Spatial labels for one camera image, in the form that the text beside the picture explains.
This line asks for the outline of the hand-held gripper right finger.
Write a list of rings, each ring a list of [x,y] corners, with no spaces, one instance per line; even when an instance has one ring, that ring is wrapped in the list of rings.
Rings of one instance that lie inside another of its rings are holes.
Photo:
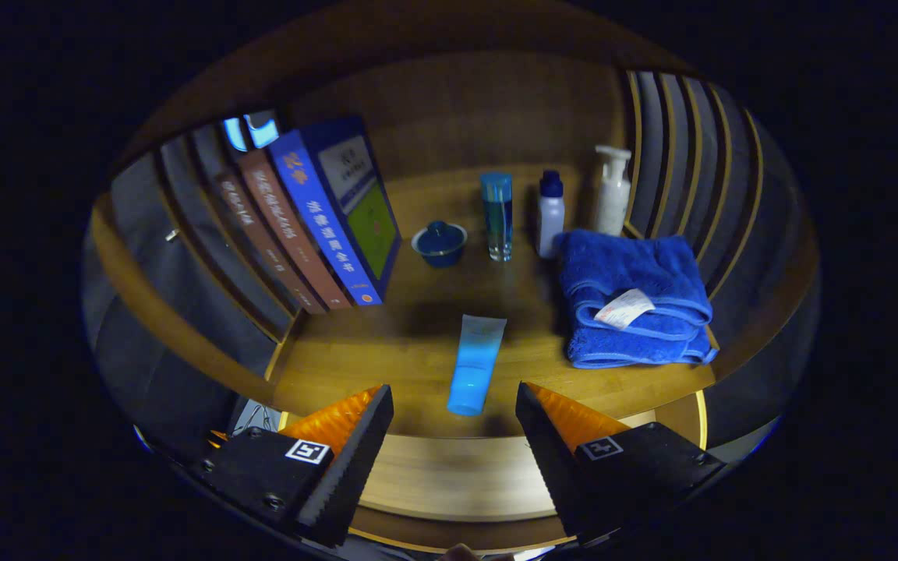
[[[580,546],[624,540],[691,500],[726,468],[663,423],[631,429],[527,381],[518,386],[514,414],[560,524]]]

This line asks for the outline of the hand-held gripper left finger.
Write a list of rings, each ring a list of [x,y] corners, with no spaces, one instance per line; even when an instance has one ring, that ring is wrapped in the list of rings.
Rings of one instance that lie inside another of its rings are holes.
[[[339,546],[393,416],[391,388],[371,387],[285,430],[249,427],[225,437],[193,462],[192,479],[272,533]]]

